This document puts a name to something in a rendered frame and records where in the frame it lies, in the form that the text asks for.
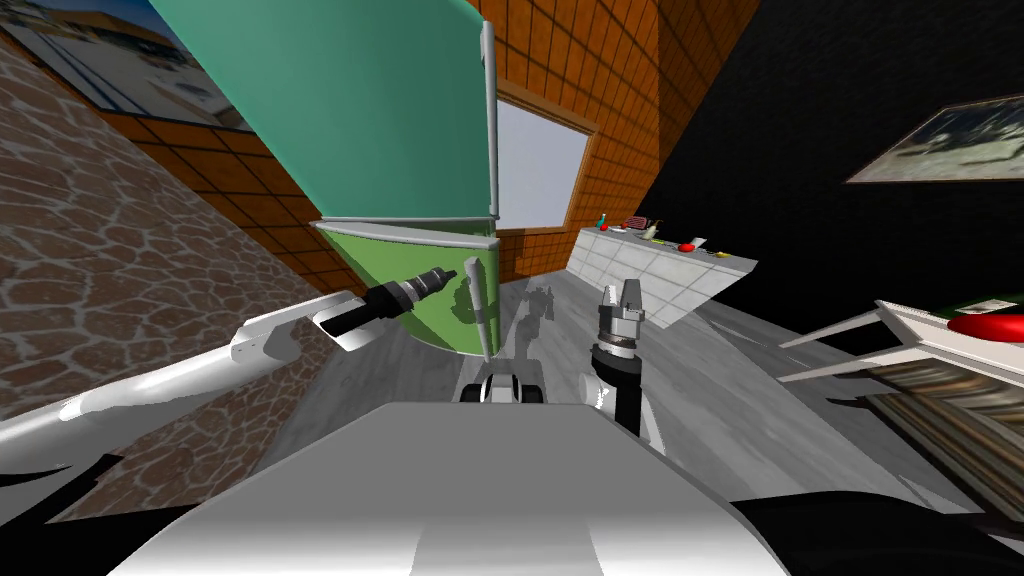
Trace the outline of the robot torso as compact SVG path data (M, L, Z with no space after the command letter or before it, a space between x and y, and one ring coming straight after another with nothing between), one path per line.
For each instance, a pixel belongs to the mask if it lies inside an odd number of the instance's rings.
M169 524L109 576L790 576L665 457L653 410L384 405Z

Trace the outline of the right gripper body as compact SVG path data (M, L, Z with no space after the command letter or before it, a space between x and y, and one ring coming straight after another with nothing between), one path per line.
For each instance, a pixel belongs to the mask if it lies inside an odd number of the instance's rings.
M623 306L599 307L599 340L618 347L635 347L645 312Z

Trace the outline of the green fridge door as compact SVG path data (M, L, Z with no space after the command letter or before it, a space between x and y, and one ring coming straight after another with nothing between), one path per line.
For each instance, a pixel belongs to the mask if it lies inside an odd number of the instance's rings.
M414 338L459 354L482 356L464 263L477 257L484 269L490 355L502 345L499 306L499 239L484 221L357 222L321 220L312 225L371 288L407 281L432 268L454 270L446 287L416 303L398 320Z

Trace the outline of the white table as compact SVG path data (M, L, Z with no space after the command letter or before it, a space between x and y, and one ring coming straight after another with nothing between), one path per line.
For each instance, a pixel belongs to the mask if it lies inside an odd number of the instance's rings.
M1024 316L946 320L877 301L874 310L786 343L788 347L883 323L889 349L784 377L787 382L868 375L893 387L861 403L950 476L986 510L1024 524Z

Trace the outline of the building picture on wall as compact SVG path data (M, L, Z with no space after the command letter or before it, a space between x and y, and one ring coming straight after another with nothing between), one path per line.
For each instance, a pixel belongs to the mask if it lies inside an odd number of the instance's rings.
M0 29L100 109L251 129L150 0L0 0Z

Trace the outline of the teal fridge door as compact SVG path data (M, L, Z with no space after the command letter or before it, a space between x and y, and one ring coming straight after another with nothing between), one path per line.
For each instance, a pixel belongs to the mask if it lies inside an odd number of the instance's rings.
M490 220L468 0L151 0L329 219Z

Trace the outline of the white kitchen counter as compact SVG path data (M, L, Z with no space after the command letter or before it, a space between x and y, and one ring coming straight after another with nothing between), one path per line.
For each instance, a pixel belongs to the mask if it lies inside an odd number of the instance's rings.
M584 228L567 271L602 290L638 279L648 322L667 328L751 274L756 260L701 247L681 251L675 243L646 240L638 229Z

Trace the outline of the window with brown frame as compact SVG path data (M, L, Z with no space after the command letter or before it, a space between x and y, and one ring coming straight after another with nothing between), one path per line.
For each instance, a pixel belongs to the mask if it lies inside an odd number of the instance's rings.
M562 233L599 127L504 78L497 96L498 234Z

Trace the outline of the dark framed picture on wall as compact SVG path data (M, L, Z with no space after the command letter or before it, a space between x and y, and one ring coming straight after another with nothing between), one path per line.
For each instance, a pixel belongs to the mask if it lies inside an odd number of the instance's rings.
M850 184L1024 180L1024 94L947 106Z

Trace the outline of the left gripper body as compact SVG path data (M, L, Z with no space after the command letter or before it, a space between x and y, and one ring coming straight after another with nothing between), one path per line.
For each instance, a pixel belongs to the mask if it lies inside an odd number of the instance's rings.
M403 304L404 310L412 310L417 302L439 293L456 277L457 272L454 270L432 268L425 273L403 281L402 290L408 300L408 303Z

